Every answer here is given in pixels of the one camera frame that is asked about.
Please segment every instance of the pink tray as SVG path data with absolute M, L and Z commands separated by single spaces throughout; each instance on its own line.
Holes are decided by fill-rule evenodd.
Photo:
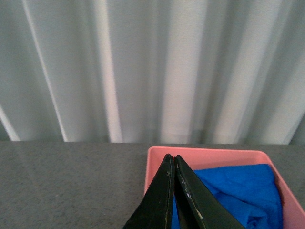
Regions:
M 153 146 L 148 150 L 144 192 L 149 187 L 166 154 L 171 154 L 172 156 L 180 154 L 192 169 L 269 164 L 274 172 L 275 183 L 281 195 L 284 220 L 283 229 L 305 229 L 304 210 L 270 158 L 264 152 L 254 150 Z

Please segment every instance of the granite surface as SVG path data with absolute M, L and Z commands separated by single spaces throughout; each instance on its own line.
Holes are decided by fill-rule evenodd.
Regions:
M 0 228 L 120 229 L 143 196 L 150 144 L 0 142 Z M 305 146 L 262 150 L 305 208 Z

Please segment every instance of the blue cloth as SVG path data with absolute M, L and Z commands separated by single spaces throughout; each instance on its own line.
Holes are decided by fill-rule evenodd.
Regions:
M 219 167 L 195 173 L 245 228 L 283 228 L 281 199 L 269 165 Z M 174 200 L 172 229 L 178 228 Z

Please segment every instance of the table surface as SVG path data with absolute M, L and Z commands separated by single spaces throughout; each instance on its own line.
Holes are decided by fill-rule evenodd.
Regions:
M 0 142 L 0 228 L 122 228 L 143 197 L 151 146 Z M 305 208 L 305 146 L 167 146 L 264 151 Z

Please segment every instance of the white curtain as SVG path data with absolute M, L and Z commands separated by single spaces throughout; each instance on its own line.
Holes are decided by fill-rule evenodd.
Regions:
M 303 0 L 2 0 L 0 140 L 305 143 Z

